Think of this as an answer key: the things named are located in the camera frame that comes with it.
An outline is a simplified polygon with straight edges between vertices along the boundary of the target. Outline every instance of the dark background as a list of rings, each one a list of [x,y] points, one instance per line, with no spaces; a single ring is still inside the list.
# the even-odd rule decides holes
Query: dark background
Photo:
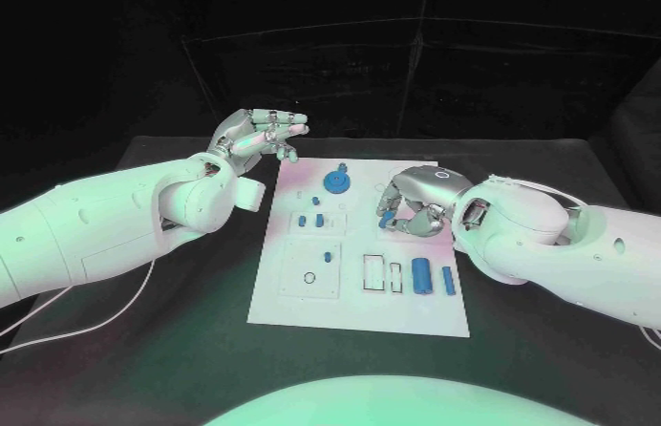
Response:
[[[0,208],[111,171],[135,135],[209,137],[239,107],[306,113],[314,138],[587,138],[661,56],[658,11],[661,0],[10,0]]]

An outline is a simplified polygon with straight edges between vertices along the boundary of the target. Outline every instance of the small blue part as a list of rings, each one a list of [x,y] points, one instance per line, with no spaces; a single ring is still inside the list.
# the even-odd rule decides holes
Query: small blue part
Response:
[[[381,228],[385,228],[385,223],[395,217],[394,211],[385,211],[382,213],[381,220],[378,221],[378,226]]]
[[[411,261],[412,270],[412,292],[415,294],[431,294],[434,291],[431,287],[431,270],[430,260],[418,257]]]
[[[331,171],[323,178],[323,188],[331,194],[342,194],[350,186],[350,179],[346,174],[346,165],[340,163],[337,171]]]
[[[443,267],[443,281],[447,295],[454,295],[454,281],[451,280],[451,271],[448,266]]]

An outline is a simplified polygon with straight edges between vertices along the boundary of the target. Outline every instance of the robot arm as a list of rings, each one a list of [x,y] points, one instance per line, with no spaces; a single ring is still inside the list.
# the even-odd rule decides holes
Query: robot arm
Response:
[[[562,207],[548,194],[574,205]],[[401,199],[417,211],[396,220]],[[433,236],[451,224],[454,248],[509,285],[534,282],[562,300],[661,328],[661,218],[584,204],[549,187],[497,176],[477,185],[443,168],[408,168],[376,209],[381,227]]]
[[[109,278],[216,231],[233,206],[256,211],[264,185],[241,175],[261,154],[295,161],[285,138],[307,117],[239,110],[206,152],[57,185],[0,214],[0,308]]]

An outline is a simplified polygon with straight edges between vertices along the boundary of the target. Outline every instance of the white mat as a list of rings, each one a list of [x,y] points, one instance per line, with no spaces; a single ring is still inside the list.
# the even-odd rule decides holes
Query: white mat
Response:
[[[340,162],[350,187],[333,195],[321,182]],[[424,164],[437,166],[430,161],[399,160],[282,162],[248,323],[469,337],[448,222],[430,238],[378,228],[375,206],[382,190],[392,176]],[[313,197],[320,200],[317,206]],[[316,227],[316,214],[323,214],[323,227]],[[396,218],[411,215],[402,202]],[[329,263],[324,252],[330,252]],[[382,257],[382,273],[376,262],[369,262],[378,258],[368,258],[365,269],[365,255]],[[409,261],[415,257],[425,257],[431,264],[434,292],[428,295],[412,292]],[[396,270],[392,284],[391,263],[401,265],[401,293]],[[444,266],[451,268],[453,296],[445,294]]]

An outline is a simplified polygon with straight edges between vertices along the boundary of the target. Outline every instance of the black table surface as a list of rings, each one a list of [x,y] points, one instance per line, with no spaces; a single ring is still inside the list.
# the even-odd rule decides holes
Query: black table surface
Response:
[[[189,157],[209,138],[137,137],[118,164]],[[547,184],[623,207],[584,141],[311,139],[300,157],[435,160],[477,183],[489,174]],[[155,261],[147,287],[101,329],[5,354],[2,424],[196,425],[301,382],[356,374],[444,378],[541,402],[606,425],[659,424],[661,353],[635,326],[564,303],[534,284],[493,281],[457,253],[470,338],[246,323],[278,174],[256,213]],[[73,288],[23,325],[14,344],[102,322],[135,293],[147,266]],[[37,304],[53,294],[41,294]]]

